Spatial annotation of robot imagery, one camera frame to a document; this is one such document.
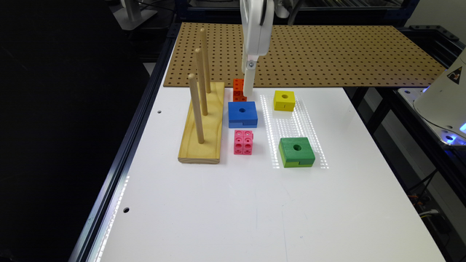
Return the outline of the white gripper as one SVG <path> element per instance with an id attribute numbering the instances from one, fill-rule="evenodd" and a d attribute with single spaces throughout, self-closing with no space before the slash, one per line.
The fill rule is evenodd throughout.
<path id="1" fill-rule="evenodd" d="M 273 0 L 240 0 L 243 44 L 246 52 L 242 56 L 245 97 L 253 94 L 258 56 L 266 55 L 269 51 L 274 11 Z"/>

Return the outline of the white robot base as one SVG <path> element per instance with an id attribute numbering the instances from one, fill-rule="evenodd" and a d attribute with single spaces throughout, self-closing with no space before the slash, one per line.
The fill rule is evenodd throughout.
<path id="1" fill-rule="evenodd" d="M 401 88 L 398 94 L 441 145 L 465 147 L 465 52 L 429 87 Z"/>

